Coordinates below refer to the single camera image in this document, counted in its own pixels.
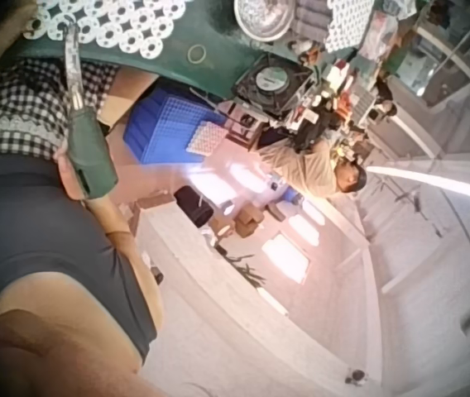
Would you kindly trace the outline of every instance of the green tablecloth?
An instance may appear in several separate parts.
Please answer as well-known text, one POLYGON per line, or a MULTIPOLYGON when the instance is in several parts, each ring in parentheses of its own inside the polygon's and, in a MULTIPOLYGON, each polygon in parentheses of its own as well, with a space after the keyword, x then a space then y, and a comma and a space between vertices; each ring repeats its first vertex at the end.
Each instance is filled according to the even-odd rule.
MULTIPOLYGON (((104 49, 94 42, 80 46, 81 57, 148 70, 230 98, 231 87, 261 51, 251 48, 238 29, 233 17, 233 0, 194 0, 186 6, 184 16, 175 21, 172 35, 163 40, 164 50, 155 60, 145 60, 139 53, 125 54, 117 47, 104 49), (188 49, 195 44, 205 46, 207 51, 200 65, 192 65, 187 60, 188 49)), ((63 53, 63 42, 44 37, 18 41, 6 57, 61 57, 63 53)))

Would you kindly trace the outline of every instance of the blue plastic crate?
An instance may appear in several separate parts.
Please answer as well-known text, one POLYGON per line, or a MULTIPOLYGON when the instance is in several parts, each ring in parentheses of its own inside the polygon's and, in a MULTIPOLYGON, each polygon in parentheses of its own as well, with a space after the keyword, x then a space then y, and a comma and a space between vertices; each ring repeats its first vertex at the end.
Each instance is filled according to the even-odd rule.
POLYGON ((156 88, 132 110, 124 141, 142 164, 200 163, 202 155, 185 151, 201 122, 222 126, 226 117, 207 106, 156 88))

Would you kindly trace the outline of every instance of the rubber band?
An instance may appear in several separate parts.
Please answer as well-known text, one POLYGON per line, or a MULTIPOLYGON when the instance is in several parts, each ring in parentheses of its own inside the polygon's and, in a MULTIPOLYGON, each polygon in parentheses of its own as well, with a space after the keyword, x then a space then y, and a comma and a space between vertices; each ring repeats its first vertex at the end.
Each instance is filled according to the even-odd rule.
POLYGON ((192 46, 189 48, 189 50, 187 51, 187 60, 188 60, 191 64, 193 64, 193 65, 198 65, 198 64, 201 64, 202 62, 204 62, 206 55, 207 55, 207 52, 206 52, 206 50, 205 50, 205 47, 204 47, 203 45, 201 45, 201 44, 195 44, 195 45, 192 45, 192 46), (193 50, 195 50, 195 49, 197 49, 197 48, 201 48, 204 53, 203 53, 202 56, 201 56, 200 58, 198 58, 197 60, 193 60, 193 59, 191 58, 191 52, 193 52, 193 50))

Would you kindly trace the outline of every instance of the beige shirt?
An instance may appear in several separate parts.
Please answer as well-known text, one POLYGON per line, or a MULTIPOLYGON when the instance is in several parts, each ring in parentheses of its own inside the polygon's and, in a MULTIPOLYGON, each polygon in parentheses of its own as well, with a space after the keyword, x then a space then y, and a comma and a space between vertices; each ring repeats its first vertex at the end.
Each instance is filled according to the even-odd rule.
POLYGON ((338 191, 330 146, 320 141, 309 154, 297 154, 287 139, 258 151, 262 161, 304 196, 327 197, 338 191))

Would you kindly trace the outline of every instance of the lace trim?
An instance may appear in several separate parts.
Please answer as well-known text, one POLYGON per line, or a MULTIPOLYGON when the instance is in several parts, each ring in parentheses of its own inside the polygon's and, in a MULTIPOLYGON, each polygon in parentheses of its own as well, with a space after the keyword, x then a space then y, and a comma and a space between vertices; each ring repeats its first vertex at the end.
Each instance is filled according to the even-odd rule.
POLYGON ((0 132, 25 132, 27 134, 40 137, 48 141, 51 145, 59 147, 64 138, 59 138, 53 132, 49 132, 40 124, 36 124, 32 120, 24 120, 19 116, 2 116, 0 117, 0 132))

